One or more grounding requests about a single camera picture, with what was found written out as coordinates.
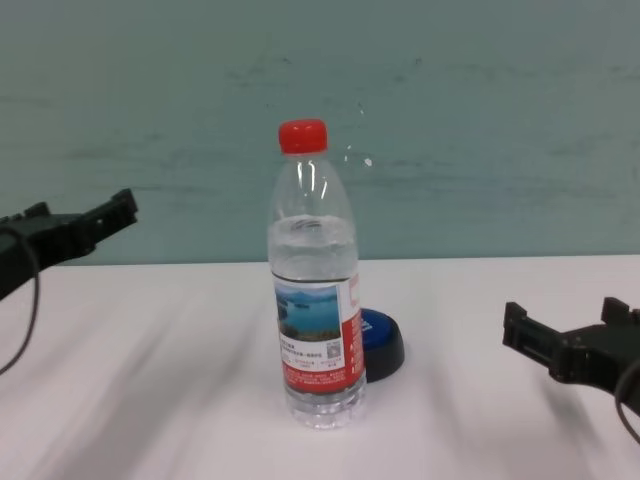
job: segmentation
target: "water bottle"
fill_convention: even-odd
[[[286,122],[279,140],[268,242],[287,404],[305,425],[340,427],[361,415],[366,383],[351,207],[321,120]]]

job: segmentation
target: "red and white label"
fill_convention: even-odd
[[[357,275],[333,283],[274,281],[287,384],[309,393],[353,385],[364,371]]]

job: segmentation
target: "blue and black object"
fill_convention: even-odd
[[[362,345],[367,382],[388,377],[404,362],[404,343],[398,324],[389,315],[362,309]]]

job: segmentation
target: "wall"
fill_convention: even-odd
[[[365,258],[638,252],[638,18],[634,0],[4,0],[0,213],[129,186],[140,223],[84,263],[261,260],[277,126],[320,116]]]

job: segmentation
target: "white table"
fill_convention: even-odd
[[[49,270],[33,343],[0,377],[0,478],[639,478],[612,397],[554,383],[501,339],[507,300],[560,330],[596,323],[606,295],[640,306],[640,257],[360,271],[406,362],[369,387],[364,421],[316,432],[284,407],[266,265]],[[0,302],[2,358],[30,294]]]

